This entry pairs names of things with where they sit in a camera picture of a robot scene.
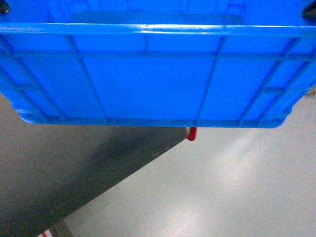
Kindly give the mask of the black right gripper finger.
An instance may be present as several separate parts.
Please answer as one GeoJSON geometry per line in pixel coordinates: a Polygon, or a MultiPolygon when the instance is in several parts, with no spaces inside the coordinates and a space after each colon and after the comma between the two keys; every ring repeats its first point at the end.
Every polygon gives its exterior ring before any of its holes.
{"type": "Polygon", "coordinates": [[[302,18],[304,20],[315,20],[316,19],[316,2],[313,1],[308,6],[304,7],[302,11],[302,18]]]}

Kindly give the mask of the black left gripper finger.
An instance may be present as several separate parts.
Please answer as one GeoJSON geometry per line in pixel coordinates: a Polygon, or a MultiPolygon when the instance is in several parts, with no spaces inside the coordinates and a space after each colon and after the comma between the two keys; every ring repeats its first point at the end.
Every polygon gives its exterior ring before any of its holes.
{"type": "Polygon", "coordinates": [[[0,0],[0,12],[3,13],[3,14],[9,14],[10,13],[9,4],[5,0],[0,0]]]}

